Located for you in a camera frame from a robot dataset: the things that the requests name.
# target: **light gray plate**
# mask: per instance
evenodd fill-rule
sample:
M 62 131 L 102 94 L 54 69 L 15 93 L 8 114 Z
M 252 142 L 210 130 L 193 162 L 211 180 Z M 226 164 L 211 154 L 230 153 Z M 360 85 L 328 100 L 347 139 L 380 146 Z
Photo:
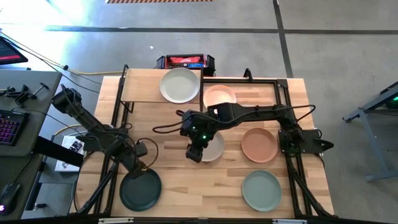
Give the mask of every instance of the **light gray plate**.
M 213 140 L 209 142 L 207 148 L 203 150 L 203 157 L 201 158 L 201 160 L 203 162 L 215 161 L 222 155 L 223 152 L 224 138 L 219 132 L 217 132 L 214 135 Z
M 172 103 L 186 103 L 194 99 L 200 88 L 199 78 L 186 68 L 167 72 L 160 81 L 162 96 Z
M 256 170 L 243 180 L 243 198 L 250 207 L 268 212 L 278 207 L 282 198 L 279 181 L 270 172 Z

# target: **dark green plate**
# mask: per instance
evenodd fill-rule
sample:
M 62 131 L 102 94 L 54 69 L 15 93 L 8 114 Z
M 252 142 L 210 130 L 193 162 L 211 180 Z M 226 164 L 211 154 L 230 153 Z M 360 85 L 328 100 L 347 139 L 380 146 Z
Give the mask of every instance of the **dark green plate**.
M 150 209 L 156 204 L 162 192 L 159 175 L 148 169 L 136 179 L 127 174 L 120 185 L 120 199 L 123 205 L 135 212 Z

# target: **concrete floor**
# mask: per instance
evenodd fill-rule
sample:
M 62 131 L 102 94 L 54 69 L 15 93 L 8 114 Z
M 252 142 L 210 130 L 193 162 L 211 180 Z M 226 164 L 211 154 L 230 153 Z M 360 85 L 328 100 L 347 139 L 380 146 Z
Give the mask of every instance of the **concrete floor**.
M 43 1 L 46 13 L 21 9 L 10 3 L 0 13 L 4 32 L 40 53 L 71 68 L 85 71 L 152 68 L 165 54 L 205 53 L 216 59 L 218 76 L 240 77 L 249 67 L 255 77 L 286 77 L 278 34 L 43 32 L 9 23 L 92 27 L 200 27 L 276 29 L 272 0 L 216 0 L 207 3 L 105 4 L 103 1 Z M 279 0 L 285 29 L 398 29 L 394 0 Z M 24 17 L 16 17 L 15 12 Z M 359 121 L 345 124 L 341 117 L 363 105 L 397 81 L 397 35 L 286 35 L 295 78 L 304 78 L 310 102 L 317 105 L 313 117 L 324 139 L 335 143 L 325 153 L 326 174 L 335 213 L 343 218 L 398 222 L 398 179 L 367 183 L 364 175 L 377 172 L 367 135 Z M 19 66 L 50 70 L 32 58 Z M 88 88 L 99 85 L 70 76 Z M 101 81 L 102 77 L 90 77 Z M 63 79 L 66 86 L 73 86 Z M 97 95 L 76 87 L 83 105 L 94 111 Z M 73 119 L 53 108 L 49 112 L 67 124 Z M 375 118 L 374 125 L 382 121 Z M 394 120 L 386 123 L 391 126 Z M 47 118 L 41 135 L 49 138 L 61 124 Z M 389 152 L 397 158 L 398 152 Z M 62 213 L 70 187 L 58 193 L 40 194 Z

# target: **wooden tabletop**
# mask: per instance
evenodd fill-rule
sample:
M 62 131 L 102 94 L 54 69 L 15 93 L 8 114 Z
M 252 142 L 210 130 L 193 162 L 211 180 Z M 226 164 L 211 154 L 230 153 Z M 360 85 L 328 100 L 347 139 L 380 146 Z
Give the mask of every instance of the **wooden tabletop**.
M 149 210 L 144 212 L 128 210 L 119 198 L 119 186 L 127 173 L 121 166 L 118 172 L 112 216 L 293 218 L 294 212 L 284 156 L 278 152 L 272 161 L 258 164 L 247 159 L 241 150 L 241 139 L 246 131 L 251 128 L 264 128 L 277 138 L 279 123 L 277 121 L 243 123 L 238 127 L 221 131 L 225 141 L 223 155 L 216 161 L 197 164 L 185 158 L 187 137 L 180 136 L 178 132 L 171 134 L 152 132 L 154 126 L 180 121 L 181 117 L 175 114 L 175 110 L 199 110 L 198 98 L 187 104 L 175 105 L 161 97 L 159 82 L 166 72 L 167 70 L 129 69 L 122 98 L 125 101 L 135 102 L 134 112 L 127 119 L 133 125 L 129 132 L 130 136 L 135 140 L 143 137 L 151 138 L 159 145 L 159 158 L 151 168 L 162 180 L 162 195 L 157 204 Z M 111 122 L 118 83 L 119 77 L 104 77 L 95 111 L 95 116 L 102 123 Z M 288 79 L 288 84 L 292 105 L 307 105 L 309 102 L 304 80 Z M 228 86 L 234 90 L 238 103 L 242 105 L 265 106 L 275 103 L 274 89 L 271 85 L 234 84 Z M 308 111 L 309 108 L 296 109 L 296 117 Z M 300 125 L 303 129 L 312 129 L 314 127 L 312 117 L 307 116 L 302 119 Z M 146 164 L 150 163 L 155 156 L 155 147 L 150 142 L 147 143 L 147 147 L 148 155 L 141 158 Z M 84 204 L 98 185 L 102 162 L 103 155 L 95 153 L 83 166 L 76 191 L 78 207 Z M 308 188 L 322 206 L 333 213 L 321 160 L 313 155 L 304 154 L 303 164 Z M 281 203 L 271 212 L 253 210 L 242 197 L 241 185 L 244 177 L 258 169 L 273 173 L 282 186 Z M 104 192 L 106 193 L 103 197 L 103 205 L 108 190 Z M 304 212 L 302 193 L 298 186 L 297 194 L 300 208 Z

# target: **keyboard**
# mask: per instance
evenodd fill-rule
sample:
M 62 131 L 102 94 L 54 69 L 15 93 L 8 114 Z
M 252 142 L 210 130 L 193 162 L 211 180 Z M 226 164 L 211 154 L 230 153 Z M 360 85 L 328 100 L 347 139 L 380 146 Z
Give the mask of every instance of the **keyboard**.
M 0 110 L 0 144 L 15 146 L 28 117 L 29 113 Z

